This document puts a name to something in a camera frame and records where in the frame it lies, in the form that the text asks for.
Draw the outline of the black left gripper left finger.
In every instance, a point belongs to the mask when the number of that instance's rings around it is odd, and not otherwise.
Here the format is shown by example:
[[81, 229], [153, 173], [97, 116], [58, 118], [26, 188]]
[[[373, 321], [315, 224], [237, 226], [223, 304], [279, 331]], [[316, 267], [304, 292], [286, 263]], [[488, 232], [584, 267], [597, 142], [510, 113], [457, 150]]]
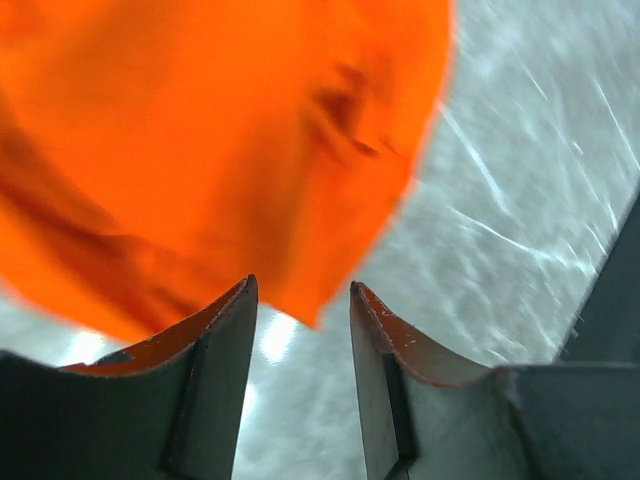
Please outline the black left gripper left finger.
[[1, 354], [5, 479], [228, 479], [258, 307], [249, 276], [92, 364]]

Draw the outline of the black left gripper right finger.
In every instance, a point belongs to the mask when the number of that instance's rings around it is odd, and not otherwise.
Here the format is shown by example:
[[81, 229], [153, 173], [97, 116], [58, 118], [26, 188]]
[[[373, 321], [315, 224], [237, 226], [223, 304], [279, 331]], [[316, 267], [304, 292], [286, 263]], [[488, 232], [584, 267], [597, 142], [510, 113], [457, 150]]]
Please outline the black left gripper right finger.
[[370, 479], [635, 479], [639, 369], [487, 367], [444, 347], [365, 284], [350, 325]]

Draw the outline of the orange t-shirt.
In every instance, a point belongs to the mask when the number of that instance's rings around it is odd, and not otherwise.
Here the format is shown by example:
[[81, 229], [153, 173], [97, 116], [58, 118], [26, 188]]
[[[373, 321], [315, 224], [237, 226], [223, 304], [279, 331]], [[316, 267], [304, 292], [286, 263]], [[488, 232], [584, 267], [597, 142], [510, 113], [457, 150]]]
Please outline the orange t-shirt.
[[402, 201], [451, 1], [5, 1], [1, 286], [137, 342], [256, 276], [316, 326]]

